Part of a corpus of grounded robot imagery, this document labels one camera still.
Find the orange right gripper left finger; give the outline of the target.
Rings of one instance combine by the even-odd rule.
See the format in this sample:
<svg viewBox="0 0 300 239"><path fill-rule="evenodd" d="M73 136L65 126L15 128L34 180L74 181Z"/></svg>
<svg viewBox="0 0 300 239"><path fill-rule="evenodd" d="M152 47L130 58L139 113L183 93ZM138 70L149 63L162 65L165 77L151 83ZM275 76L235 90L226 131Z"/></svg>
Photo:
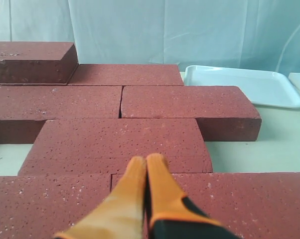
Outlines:
<svg viewBox="0 0 300 239"><path fill-rule="evenodd" d="M129 161L126 171L104 201L55 239L141 239L147 165L141 156Z"/></svg>

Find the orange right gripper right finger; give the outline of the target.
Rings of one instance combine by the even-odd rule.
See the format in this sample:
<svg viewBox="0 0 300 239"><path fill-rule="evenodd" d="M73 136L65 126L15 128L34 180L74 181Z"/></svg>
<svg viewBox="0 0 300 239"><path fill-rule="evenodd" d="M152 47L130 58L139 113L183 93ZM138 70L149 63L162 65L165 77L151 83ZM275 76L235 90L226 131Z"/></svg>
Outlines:
<svg viewBox="0 0 300 239"><path fill-rule="evenodd" d="M162 154L152 153L146 160L149 239L236 238L189 199L173 178Z"/></svg>

